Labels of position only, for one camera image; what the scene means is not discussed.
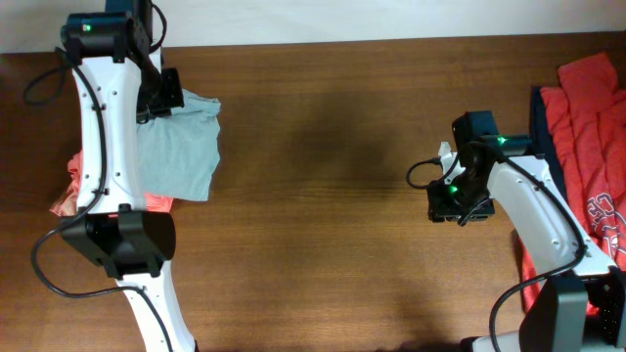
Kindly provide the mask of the light grey-blue t-shirt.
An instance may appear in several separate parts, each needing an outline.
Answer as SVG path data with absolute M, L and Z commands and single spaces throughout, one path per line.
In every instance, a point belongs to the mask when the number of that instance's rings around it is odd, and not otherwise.
M 185 90 L 184 106 L 137 126 L 141 186 L 150 195 L 207 201 L 220 161 L 221 103 Z

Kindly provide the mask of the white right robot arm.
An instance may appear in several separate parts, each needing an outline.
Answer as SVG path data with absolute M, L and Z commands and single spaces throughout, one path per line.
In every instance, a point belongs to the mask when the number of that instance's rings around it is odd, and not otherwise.
M 537 272 L 497 299 L 488 334 L 464 339 L 462 350 L 624 350 L 625 274 L 576 220 L 528 137 L 488 135 L 457 148 L 443 142 L 433 163 L 444 174 L 430 184 L 430 220 L 465 225 L 485 218 L 482 207 L 495 200 L 514 223 Z M 540 294 L 519 328 L 498 334 L 500 307 L 534 284 L 542 286 Z

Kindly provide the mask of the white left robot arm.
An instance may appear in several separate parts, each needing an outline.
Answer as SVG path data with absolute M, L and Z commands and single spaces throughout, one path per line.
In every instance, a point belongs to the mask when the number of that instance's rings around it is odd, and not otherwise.
M 162 69 L 150 1 L 109 1 L 67 18 L 61 36 L 81 112 L 79 220 L 62 238 L 114 279 L 149 351 L 195 351 L 172 282 L 173 219 L 148 209 L 137 123 L 182 104 L 177 73 Z

